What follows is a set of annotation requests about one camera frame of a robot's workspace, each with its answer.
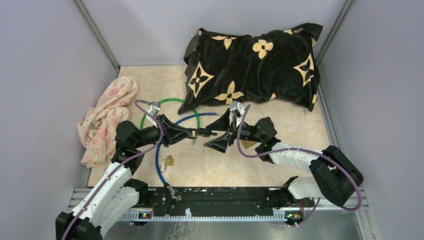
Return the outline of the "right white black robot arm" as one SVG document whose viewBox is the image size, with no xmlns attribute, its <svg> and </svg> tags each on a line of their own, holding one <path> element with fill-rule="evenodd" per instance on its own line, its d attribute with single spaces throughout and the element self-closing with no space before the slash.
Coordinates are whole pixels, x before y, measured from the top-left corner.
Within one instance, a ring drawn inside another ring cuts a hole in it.
<svg viewBox="0 0 424 240">
<path fill-rule="evenodd" d="M 261 118 L 250 125 L 236 110 L 227 110 L 206 129 L 224 133 L 205 143 L 207 148 L 225 153 L 233 144 L 241 148 L 243 141 L 259 143 L 255 154 L 247 154 L 243 150 L 239 152 L 246 158 L 260 158 L 266 163 L 309 172 L 309 177 L 293 176 L 281 187 L 281 199 L 287 206 L 295 206 L 300 200 L 310 198 L 322 198 L 350 211 L 362 205 L 359 187 L 364 177 L 337 146 L 311 150 L 289 145 L 277 139 L 277 130 L 270 117 Z"/>
</svg>

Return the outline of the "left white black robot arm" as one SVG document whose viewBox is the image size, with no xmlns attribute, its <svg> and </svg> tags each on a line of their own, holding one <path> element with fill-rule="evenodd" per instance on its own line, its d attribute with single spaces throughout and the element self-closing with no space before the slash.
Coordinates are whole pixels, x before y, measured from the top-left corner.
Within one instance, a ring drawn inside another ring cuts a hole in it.
<svg viewBox="0 0 424 240">
<path fill-rule="evenodd" d="M 159 145 L 170 146 L 194 139 L 196 128 L 182 127 L 161 114 L 153 126 L 139 129 L 125 120 L 116 127 L 116 152 L 102 179 L 70 212 L 61 212 L 55 220 L 58 240 L 102 240 L 120 217 L 133 206 L 149 203 L 148 184 L 133 178 L 146 152 Z"/>
</svg>

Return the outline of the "large brass padlock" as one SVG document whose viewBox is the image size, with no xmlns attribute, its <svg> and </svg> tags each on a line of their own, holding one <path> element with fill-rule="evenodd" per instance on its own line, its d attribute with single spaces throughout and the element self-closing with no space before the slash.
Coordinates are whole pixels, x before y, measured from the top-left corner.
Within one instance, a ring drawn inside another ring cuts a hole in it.
<svg viewBox="0 0 424 240">
<path fill-rule="evenodd" d="M 257 141 L 252 140 L 241 140 L 240 143 L 245 149 L 251 148 L 252 146 L 258 144 Z"/>
</svg>

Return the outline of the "black Kaijing padlock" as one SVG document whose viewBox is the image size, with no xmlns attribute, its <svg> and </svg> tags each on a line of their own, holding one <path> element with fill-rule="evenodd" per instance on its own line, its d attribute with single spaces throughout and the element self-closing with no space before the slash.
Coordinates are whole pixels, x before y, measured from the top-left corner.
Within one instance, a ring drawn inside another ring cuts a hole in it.
<svg viewBox="0 0 424 240">
<path fill-rule="evenodd" d="M 216 132 L 213 132 L 210 129 L 207 128 L 192 128 L 191 129 L 191 133 L 192 133 L 192 142 L 191 145 L 193 146 L 196 142 L 196 139 L 198 137 L 204 137 L 204 138 L 208 138 L 210 136 L 217 136 L 218 134 Z"/>
</svg>

